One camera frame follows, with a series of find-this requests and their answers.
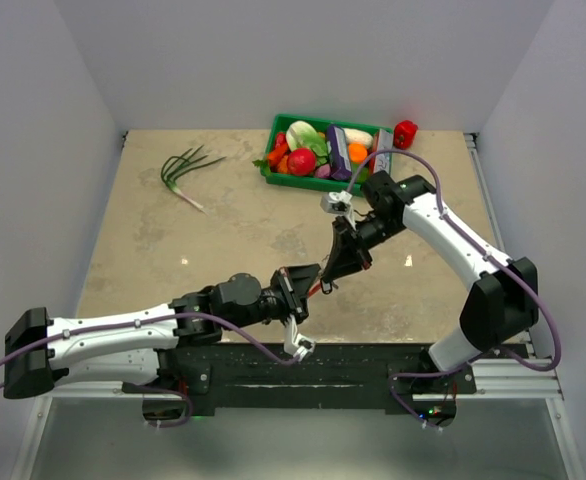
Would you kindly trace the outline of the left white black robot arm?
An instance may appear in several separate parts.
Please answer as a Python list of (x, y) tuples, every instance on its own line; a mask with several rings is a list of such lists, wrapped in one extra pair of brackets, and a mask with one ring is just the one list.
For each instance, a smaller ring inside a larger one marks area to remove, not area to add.
[(25, 311), (5, 336), (3, 395), (33, 398), (69, 383), (120, 380), (173, 390), (180, 368), (160, 353), (221, 340), (224, 331), (244, 339), (246, 327), (279, 321), (287, 362), (314, 349), (298, 326), (308, 317), (317, 264), (281, 267), (268, 286), (247, 273), (169, 303), (95, 318), (53, 318), (44, 307)]

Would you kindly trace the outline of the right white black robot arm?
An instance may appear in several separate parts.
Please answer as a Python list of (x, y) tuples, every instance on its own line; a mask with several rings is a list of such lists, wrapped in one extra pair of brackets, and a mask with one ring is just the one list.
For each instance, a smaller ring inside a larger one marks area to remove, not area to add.
[(493, 249), (439, 201), (426, 179), (414, 175), (394, 182), (380, 172), (361, 190), (371, 209), (359, 221), (353, 218), (350, 193), (330, 192), (321, 200), (322, 209), (336, 217), (333, 244), (320, 276), (324, 293), (332, 291), (336, 280), (369, 269), (372, 249), (405, 230), (426, 241), (468, 291), (458, 327), (429, 347), (430, 361), (418, 369), (425, 390), (442, 392), (453, 382), (454, 368), (537, 322), (536, 305), (527, 293), (537, 288), (535, 265)]

